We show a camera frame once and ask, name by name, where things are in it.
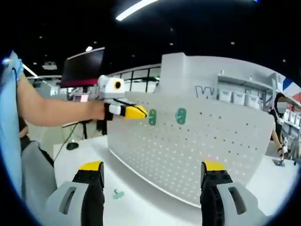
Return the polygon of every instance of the person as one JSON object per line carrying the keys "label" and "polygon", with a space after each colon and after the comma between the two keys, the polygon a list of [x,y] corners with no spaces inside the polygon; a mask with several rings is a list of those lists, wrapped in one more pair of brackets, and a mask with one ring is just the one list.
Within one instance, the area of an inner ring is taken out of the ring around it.
{"label": "person", "polygon": [[52,127],[74,121],[103,120],[105,108],[101,100],[44,99],[24,75],[22,60],[7,46],[0,56],[0,153],[11,183],[22,197],[18,116],[36,126]]}
{"label": "person", "polygon": [[[28,125],[26,124],[25,120],[22,117],[19,117],[19,135],[20,135],[20,142],[21,142],[21,153],[24,151],[24,149],[32,142],[30,138],[28,137]],[[49,162],[49,164],[53,167],[54,166],[54,161],[53,159],[49,156],[49,154],[42,150],[39,147],[39,150],[42,152],[46,160]]]}
{"label": "person", "polygon": [[273,115],[275,120],[274,129],[272,131],[271,140],[274,141],[277,148],[277,153],[280,157],[279,165],[283,166],[284,158],[288,153],[285,151],[285,144],[282,134],[283,116],[287,108],[286,98],[282,93],[277,93],[274,101],[274,108],[269,111],[270,115]]}

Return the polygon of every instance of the green object on table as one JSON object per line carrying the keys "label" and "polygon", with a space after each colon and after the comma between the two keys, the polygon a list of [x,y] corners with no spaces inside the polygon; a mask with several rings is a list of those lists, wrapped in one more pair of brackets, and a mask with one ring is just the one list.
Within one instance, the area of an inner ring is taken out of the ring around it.
{"label": "green object on table", "polygon": [[180,125],[184,125],[186,122],[186,114],[187,111],[185,108],[179,108],[177,113],[175,114],[175,119],[177,121],[178,124]]}
{"label": "green object on table", "polygon": [[156,125],[157,122],[157,111],[155,109],[150,109],[150,114],[149,114],[149,124],[151,126]]}
{"label": "green object on table", "polygon": [[120,199],[124,196],[124,192],[117,192],[117,189],[114,190],[113,199]]}

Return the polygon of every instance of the gray chair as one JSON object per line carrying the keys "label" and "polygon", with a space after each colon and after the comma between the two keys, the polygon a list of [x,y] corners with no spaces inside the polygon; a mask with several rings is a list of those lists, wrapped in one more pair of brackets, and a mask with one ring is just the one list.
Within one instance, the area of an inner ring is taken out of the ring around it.
{"label": "gray chair", "polygon": [[31,142],[22,152],[22,195],[31,213],[40,220],[48,197],[57,189],[54,168]]}

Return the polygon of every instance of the light blue shirt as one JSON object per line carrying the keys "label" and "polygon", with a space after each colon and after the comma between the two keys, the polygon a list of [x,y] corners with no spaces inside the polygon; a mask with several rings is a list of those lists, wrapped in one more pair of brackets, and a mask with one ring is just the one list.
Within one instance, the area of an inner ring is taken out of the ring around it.
{"label": "light blue shirt", "polygon": [[23,73],[23,64],[14,52],[10,59],[0,81],[0,150],[7,173],[21,197],[22,167],[16,84]]}

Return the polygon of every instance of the black ceiling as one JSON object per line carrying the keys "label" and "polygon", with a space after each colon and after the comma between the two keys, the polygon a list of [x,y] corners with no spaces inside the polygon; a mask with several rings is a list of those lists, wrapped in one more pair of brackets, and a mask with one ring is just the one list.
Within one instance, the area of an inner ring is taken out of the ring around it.
{"label": "black ceiling", "polygon": [[[37,75],[61,74],[67,57],[92,46],[106,48],[103,73],[160,63],[162,54],[184,52],[255,62],[299,84],[301,17],[292,3],[158,0],[115,20],[136,2],[87,0],[77,6],[30,8],[23,12],[16,52]],[[56,62],[58,70],[44,70],[46,61]]]}

